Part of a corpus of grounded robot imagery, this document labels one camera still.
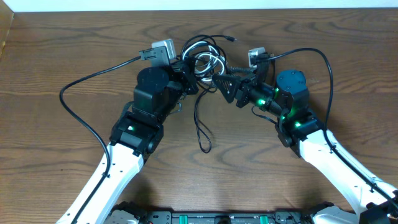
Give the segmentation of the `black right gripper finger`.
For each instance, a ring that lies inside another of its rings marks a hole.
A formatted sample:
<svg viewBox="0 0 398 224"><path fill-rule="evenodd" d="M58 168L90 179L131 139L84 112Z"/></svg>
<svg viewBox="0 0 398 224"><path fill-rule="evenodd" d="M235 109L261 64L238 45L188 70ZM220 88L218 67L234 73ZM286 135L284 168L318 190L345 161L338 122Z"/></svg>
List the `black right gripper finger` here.
<svg viewBox="0 0 398 224"><path fill-rule="evenodd" d="M254 70L251 68L241 68L241 67L229 67L228 71L230 72L230 74L235 74L235 73L252 74L252 73L254 73Z"/></svg>
<svg viewBox="0 0 398 224"><path fill-rule="evenodd" d="M213 83L228 103L232 103L239 90L241 77L236 75L213 75Z"/></svg>

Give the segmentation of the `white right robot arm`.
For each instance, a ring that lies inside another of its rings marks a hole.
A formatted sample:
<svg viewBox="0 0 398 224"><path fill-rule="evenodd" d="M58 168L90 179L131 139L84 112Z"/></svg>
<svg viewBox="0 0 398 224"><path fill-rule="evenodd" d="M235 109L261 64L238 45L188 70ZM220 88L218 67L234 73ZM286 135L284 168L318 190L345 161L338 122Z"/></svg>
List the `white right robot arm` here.
<svg viewBox="0 0 398 224"><path fill-rule="evenodd" d="M228 103L238 108L252 103L277 117L281 143L316 167L351 205L360 223L387 222L397 217L397 188L374 175L353 157L309 107L305 75L280 72L273 85L265 83L270 57L256 56L249 75L214 75L212 80Z"/></svg>

